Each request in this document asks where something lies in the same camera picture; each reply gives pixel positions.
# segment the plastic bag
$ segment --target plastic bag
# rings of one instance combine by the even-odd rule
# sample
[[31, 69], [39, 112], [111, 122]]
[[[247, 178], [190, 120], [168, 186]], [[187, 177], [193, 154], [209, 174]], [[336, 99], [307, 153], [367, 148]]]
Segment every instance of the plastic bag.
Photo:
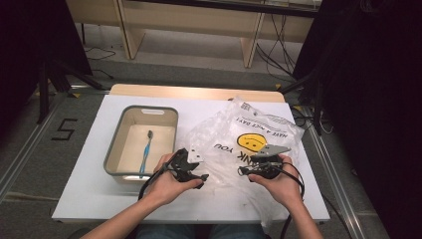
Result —
[[254, 109], [239, 98], [211, 119], [197, 125], [177, 145], [195, 150], [189, 162], [201, 162], [195, 171], [208, 173], [206, 188], [229, 187], [244, 194], [261, 216], [261, 224], [269, 228], [273, 208], [280, 206], [263, 186], [240, 176], [239, 166], [250, 165], [250, 156], [266, 144], [290, 147], [285, 154], [299, 165], [299, 143], [304, 130], [292, 122]]

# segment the blue toothbrush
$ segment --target blue toothbrush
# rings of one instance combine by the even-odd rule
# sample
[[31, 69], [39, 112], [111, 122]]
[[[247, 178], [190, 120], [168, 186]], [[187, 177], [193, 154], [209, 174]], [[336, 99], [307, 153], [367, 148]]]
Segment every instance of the blue toothbrush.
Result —
[[152, 137], [153, 137], [153, 133], [152, 133], [151, 130], [149, 130], [148, 131], [148, 144], [146, 145], [145, 149], [143, 150], [143, 161], [142, 161], [142, 165], [140, 166], [139, 173], [145, 172], [145, 163], [146, 163], [146, 159], [148, 158], [149, 146], [151, 145]]

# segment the wire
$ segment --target wire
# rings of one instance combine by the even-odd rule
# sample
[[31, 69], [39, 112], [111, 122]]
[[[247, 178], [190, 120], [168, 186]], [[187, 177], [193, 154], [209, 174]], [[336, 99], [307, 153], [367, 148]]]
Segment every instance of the wire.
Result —
[[319, 116], [319, 125], [320, 125], [320, 128], [321, 128], [321, 129], [322, 129], [325, 133], [330, 134], [330, 133], [332, 133], [332, 131], [334, 130], [334, 126], [332, 126], [330, 130], [326, 130], [326, 129], [325, 129], [325, 127], [323, 127], [323, 125], [322, 125], [322, 115], [323, 115], [323, 112], [320, 112], [320, 116]]
[[305, 130], [308, 130], [311, 128], [311, 126], [314, 124], [314, 118], [313, 117], [306, 117], [301, 111], [295, 108], [295, 106], [291, 106], [292, 115], [295, 121], [297, 121], [297, 126], [303, 127], [307, 122], [310, 123], [310, 125], [305, 128]]
[[286, 74], [288, 74], [289, 76], [293, 76], [288, 70], [286, 70], [284, 67], [282, 67], [278, 62], [276, 62], [273, 58], [271, 58], [271, 53], [273, 52], [273, 49], [274, 49], [274, 46], [273, 46], [273, 48], [272, 48], [272, 50], [270, 51], [270, 53], [269, 54], [267, 54], [266, 52], [264, 52], [264, 50], [261, 48], [261, 46], [259, 45], [259, 44], [257, 44], [257, 47], [258, 47], [258, 54], [260, 55], [260, 57], [267, 63], [267, 72], [271, 75], [271, 76], [273, 76], [273, 77], [275, 77], [275, 78], [277, 78], [277, 79], [280, 79], [280, 80], [284, 80], [284, 81], [288, 81], [288, 80], [285, 80], [285, 79], [281, 79], [281, 78], [278, 78], [278, 77], [276, 77], [276, 76], [274, 76], [274, 75], [272, 75], [271, 73], [270, 73], [270, 70], [268, 69], [268, 65], [270, 65], [270, 66], [272, 66], [272, 67], [274, 67], [274, 68], [277, 68], [277, 69], [280, 69], [280, 70], [282, 70], [283, 72], [285, 72]]
[[102, 59], [109, 58], [109, 57], [111, 57], [111, 56], [114, 56], [114, 55], [115, 55], [115, 52], [114, 52], [114, 51], [105, 50], [105, 49], [103, 49], [103, 48], [98, 48], [98, 47], [91, 47], [90, 49], [86, 50], [85, 52], [86, 52], [86, 53], [87, 53], [87, 52], [90, 52], [92, 49], [98, 49], [98, 50], [101, 50], [101, 51], [104, 51], [104, 52], [109, 52], [109, 53], [111, 53], [111, 54], [110, 54], [110, 55], [108, 55], [108, 56], [100, 57], [100, 58], [88, 58], [88, 59], [90, 59], [90, 60], [102, 60]]
[[295, 61], [292, 59], [292, 57], [289, 55], [289, 53], [288, 53], [288, 51], [287, 51], [287, 48], [286, 48], [286, 43], [285, 43], [285, 26], [286, 26], [286, 20], [287, 20], [287, 17], [286, 17], [286, 15], [282, 15], [282, 27], [281, 27], [281, 29], [280, 29], [280, 32], [279, 32], [279, 30], [277, 29], [277, 25], [276, 25], [276, 21], [274, 20], [274, 15], [272, 14], [271, 15], [271, 20], [273, 21], [273, 26], [274, 26], [274, 29], [276, 30], [276, 34], [277, 34], [277, 41], [276, 41], [276, 44], [277, 44], [277, 42], [280, 42], [280, 45], [282, 46], [282, 48], [283, 48], [283, 57], [284, 57], [284, 59], [285, 59], [285, 63], [286, 63], [286, 65], [287, 65], [287, 67], [288, 67], [288, 71], [289, 71], [289, 73], [291, 74], [292, 73], [292, 71], [291, 71], [291, 69], [290, 69], [290, 66], [289, 65], [291, 65], [292, 66], [292, 69], [295, 67], [294, 65], [296, 64], [295, 63]]
[[383, 0], [372, 7], [372, 0], [360, 0], [360, 9], [362, 12], [372, 16], [381, 16], [388, 13], [394, 7], [395, 0]]
[[322, 193], [321, 193], [321, 195], [322, 195], [323, 200], [325, 200], [329, 204], [329, 206], [332, 208], [332, 210], [335, 212], [335, 214], [337, 215], [337, 217], [340, 220], [341, 224], [344, 226], [345, 231], [348, 234], [348, 237], [351, 239], [352, 236], [350, 234], [350, 231], [348, 230], [347, 225], [345, 224], [344, 218], [342, 218], [342, 216], [338, 213], [337, 209], [335, 209], [334, 205], [332, 205], [332, 203], [328, 200], [328, 198], [325, 195], [323, 195]]
[[103, 70], [95, 69], [93, 72], [102, 72], [103, 74], [107, 75], [110, 79], [114, 79], [114, 77]]
[[143, 194], [145, 193], [146, 188], [149, 186], [149, 182], [151, 181], [151, 178], [155, 176], [155, 174], [157, 174], [158, 171], [154, 172], [149, 178], [148, 180], [145, 181], [145, 183], [143, 183], [142, 187], [140, 188], [139, 191], [139, 195], [137, 196], [137, 200], [140, 200], [143, 197]]
[[[298, 178], [297, 178], [297, 177], [295, 177], [295, 176], [291, 175], [290, 173], [288, 173], [288, 172], [286, 172], [286, 171], [284, 171], [284, 170], [282, 170], [282, 169], [280, 169], [280, 168], [278, 168], [278, 167], [272, 166], [272, 168], [274, 168], [274, 169], [278, 170], [280, 173], [283, 173], [284, 175], [288, 176], [288, 177], [289, 177], [289, 178], [291, 178], [293, 181], [295, 181], [295, 182], [296, 182], [296, 183], [300, 186], [300, 188], [301, 188], [301, 198], [304, 198], [304, 195], [305, 195], [305, 183], [304, 183], [304, 179], [302, 178], [301, 173], [300, 173], [300, 172], [298, 171], [298, 169], [297, 169], [295, 166], [293, 166], [291, 163], [288, 163], [288, 162], [283, 162], [283, 163], [282, 163], [282, 166], [283, 166], [284, 164], [287, 164], [287, 165], [292, 166], [292, 167], [295, 169], [295, 171], [298, 173], [298, 175], [299, 175], [299, 177], [300, 177], [300, 179], [301, 179], [301, 180], [298, 180]], [[288, 231], [288, 228], [289, 228], [289, 225], [290, 225], [291, 221], [292, 221], [292, 215], [290, 215], [290, 214], [289, 214], [288, 218], [286, 219], [285, 225], [283, 226], [282, 232], [280, 233], [280, 239], [285, 238], [286, 233], [287, 233], [287, 231]]]

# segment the smiley face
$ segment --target smiley face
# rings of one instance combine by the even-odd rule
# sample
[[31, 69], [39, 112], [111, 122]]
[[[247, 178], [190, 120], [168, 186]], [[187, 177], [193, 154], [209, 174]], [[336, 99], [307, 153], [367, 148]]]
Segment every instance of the smiley face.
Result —
[[267, 140], [258, 133], [244, 133], [238, 137], [238, 144], [257, 152], [267, 144]]

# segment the black cable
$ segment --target black cable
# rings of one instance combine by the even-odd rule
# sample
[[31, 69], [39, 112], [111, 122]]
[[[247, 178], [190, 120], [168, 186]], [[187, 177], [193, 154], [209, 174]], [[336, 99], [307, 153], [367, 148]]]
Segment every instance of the black cable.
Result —
[[108, 57], [111, 57], [111, 56], [114, 56], [114, 55], [115, 55], [115, 52], [114, 52], [114, 51], [105, 50], [105, 49], [103, 49], [103, 48], [98, 48], [98, 47], [91, 47], [90, 49], [86, 50], [85, 52], [87, 53], [87, 52], [89, 52], [89, 51], [90, 51], [90, 50], [92, 50], [92, 49], [102, 50], [102, 51], [104, 51], [104, 52], [109, 52], [109, 53], [111, 53], [111, 54], [110, 54], [110, 55], [108, 55], [108, 56], [105, 56], [105, 57], [101, 57], [101, 58], [88, 58], [88, 59], [90, 59], [90, 60], [102, 60], [102, 59], [105, 59], [105, 58], [108, 58]]
[[294, 117], [294, 120], [304, 120], [303, 123], [298, 123], [297, 126], [304, 126], [307, 122], [310, 123], [310, 125], [305, 128], [305, 130], [308, 130], [314, 122], [314, 118], [313, 117], [306, 117], [301, 111], [299, 111], [298, 109], [296, 109], [295, 107], [291, 106], [291, 111], [292, 111], [292, 115]]
[[265, 59], [264, 59], [264, 57], [261, 55], [261, 53], [258, 51], [258, 54], [260, 55], [260, 57], [267, 63], [267, 72], [270, 74], [270, 75], [272, 75], [271, 73], [270, 73], [270, 71], [269, 71], [269, 69], [268, 69], [268, 65], [271, 65], [271, 66], [273, 66], [274, 68], [277, 68], [277, 69], [280, 69], [280, 70], [282, 70], [283, 72], [285, 72], [286, 74], [288, 74], [290, 77], [292, 77], [293, 75], [288, 71], [288, 70], [286, 70], [283, 66], [281, 66], [277, 61], [275, 61], [273, 58], [271, 58], [271, 53], [272, 53], [272, 51], [273, 51], [273, 49], [274, 49], [274, 47], [272, 48], [272, 50], [270, 51], [270, 54], [267, 54], [266, 52], [264, 52], [264, 50], [261, 48], [261, 46], [259, 45], [259, 44], [257, 44], [257, 47], [258, 47], [258, 50], [259, 51], [261, 51], [261, 53], [264, 55], [264, 57], [265, 57]]
[[102, 72], [103, 74], [107, 75], [110, 79], [114, 79], [114, 77], [103, 70], [95, 69], [93, 72]]
[[274, 29], [276, 30], [276, 34], [277, 34], [277, 41], [276, 41], [276, 43], [277, 42], [280, 42], [280, 45], [283, 48], [283, 57], [285, 59], [286, 66], [288, 67], [288, 71], [291, 74], [292, 72], [290, 70], [289, 64], [292, 66], [292, 69], [293, 69], [295, 67], [294, 65], [296, 63], [292, 59], [292, 57], [290, 56], [290, 54], [288, 53], [287, 48], [286, 48], [286, 45], [285, 45], [285, 25], [286, 25], [287, 17], [285, 15], [282, 16], [282, 27], [280, 29], [280, 32], [277, 29], [276, 21], [274, 20], [274, 15], [273, 14], [271, 15], [271, 19], [273, 21], [273, 26], [274, 26]]
[[154, 174], [152, 174], [152, 176], [150, 176], [148, 178], [148, 180], [145, 181], [145, 183], [143, 183], [142, 187], [140, 188], [139, 191], [139, 195], [137, 196], [137, 200], [139, 201], [142, 197], [143, 194], [145, 193], [146, 188], [149, 186], [149, 182], [151, 181], [151, 178], [156, 174], [157, 172], [154, 172]]
[[[291, 175], [290, 173], [288, 173], [288, 172], [286, 172], [286, 171], [284, 171], [284, 170], [282, 170], [282, 169], [280, 169], [278, 167], [273, 166], [273, 168], [276, 169], [276, 170], [278, 170], [280, 173], [283, 173], [284, 175], [288, 176], [293, 181], [295, 181], [299, 185], [299, 187], [301, 188], [301, 198], [304, 198], [304, 195], [305, 195], [305, 183], [304, 183], [304, 179], [302, 178], [301, 173], [291, 163], [283, 162], [282, 163], [282, 167], [283, 167], [284, 164], [287, 164], [287, 165], [292, 166], [295, 169], [295, 171], [298, 173], [298, 175], [299, 175], [299, 177], [300, 177], [300, 179], [301, 179], [302, 182], [300, 182], [297, 177]], [[280, 239], [285, 238], [291, 221], [292, 221], [292, 216], [289, 214], [288, 218], [285, 221], [285, 225], [283, 226], [282, 232], [280, 233]]]
[[348, 237], [349, 237], [350, 239], [352, 239], [353, 237], [351, 236], [351, 233], [350, 233], [350, 231], [348, 230], [347, 225], [345, 224], [344, 218], [342, 218], [342, 217], [341, 217], [341, 215], [338, 213], [337, 209], [335, 209], [334, 205], [332, 205], [332, 203], [328, 200], [328, 198], [327, 198], [325, 195], [323, 195], [323, 194], [321, 194], [321, 195], [322, 195], [323, 200], [325, 200], [325, 201], [329, 204], [329, 206], [331, 206], [332, 210], [333, 210], [333, 211], [335, 212], [335, 214], [337, 215], [337, 217], [338, 217], [338, 219], [340, 220], [341, 224], [344, 226], [345, 231], [347, 232]]

